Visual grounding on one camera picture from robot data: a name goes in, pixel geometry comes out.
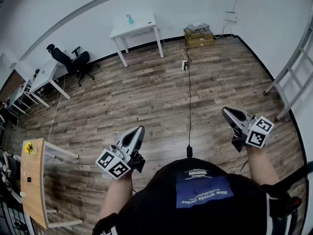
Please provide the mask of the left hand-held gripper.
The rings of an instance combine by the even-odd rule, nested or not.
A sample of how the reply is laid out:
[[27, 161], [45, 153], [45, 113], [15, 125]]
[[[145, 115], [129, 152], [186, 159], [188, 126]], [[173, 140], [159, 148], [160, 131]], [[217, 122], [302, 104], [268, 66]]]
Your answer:
[[110, 145], [109, 150], [104, 149], [95, 163], [114, 179], [119, 179], [134, 169], [141, 172], [145, 160], [139, 154], [139, 149], [144, 135], [143, 126], [129, 129], [120, 136], [116, 144]]

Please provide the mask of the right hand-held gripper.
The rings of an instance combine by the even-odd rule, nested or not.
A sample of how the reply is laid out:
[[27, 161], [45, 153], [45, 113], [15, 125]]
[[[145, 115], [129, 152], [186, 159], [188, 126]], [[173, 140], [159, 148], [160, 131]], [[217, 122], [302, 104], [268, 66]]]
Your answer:
[[223, 107], [222, 115], [234, 129], [232, 144], [238, 152], [241, 152], [246, 144], [263, 148], [274, 128], [274, 124], [264, 116], [251, 119], [251, 115], [247, 111]]

